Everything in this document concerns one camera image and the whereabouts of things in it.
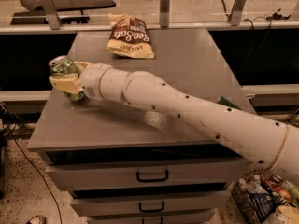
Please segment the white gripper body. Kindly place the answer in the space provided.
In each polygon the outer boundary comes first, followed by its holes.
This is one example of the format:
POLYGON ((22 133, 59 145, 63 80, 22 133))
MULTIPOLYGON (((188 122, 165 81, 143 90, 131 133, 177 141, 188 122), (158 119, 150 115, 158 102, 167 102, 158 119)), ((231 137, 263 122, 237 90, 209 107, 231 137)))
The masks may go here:
POLYGON ((100 82, 104 73, 111 68, 111 65, 97 63, 87 67, 79 75, 83 92, 88 98, 103 100, 103 96, 100 92, 100 82))

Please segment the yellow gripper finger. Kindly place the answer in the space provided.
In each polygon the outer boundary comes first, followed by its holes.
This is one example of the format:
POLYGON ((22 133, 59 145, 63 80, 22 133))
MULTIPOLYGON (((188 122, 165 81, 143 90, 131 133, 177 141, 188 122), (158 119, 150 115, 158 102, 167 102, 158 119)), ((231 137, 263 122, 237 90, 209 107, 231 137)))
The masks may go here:
POLYGON ((79 81, 79 76, 76 73, 66 74, 62 76, 49 76, 50 84, 53 88, 71 94, 79 94, 83 91, 82 85, 79 81))
POLYGON ((74 66, 77 69, 77 72, 81 74, 86 68, 92 66, 90 62, 74 61, 74 66))

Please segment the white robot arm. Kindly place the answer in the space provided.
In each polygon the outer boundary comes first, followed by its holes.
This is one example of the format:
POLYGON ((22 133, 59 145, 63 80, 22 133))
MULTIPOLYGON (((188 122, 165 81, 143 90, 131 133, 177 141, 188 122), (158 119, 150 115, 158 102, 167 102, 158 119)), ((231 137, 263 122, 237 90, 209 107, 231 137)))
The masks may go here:
POLYGON ((299 129, 294 126, 190 96, 145 71, 126 72, 65 56, 49 67, 57 90, 181 119, 264 169, 299 183, 299 129))

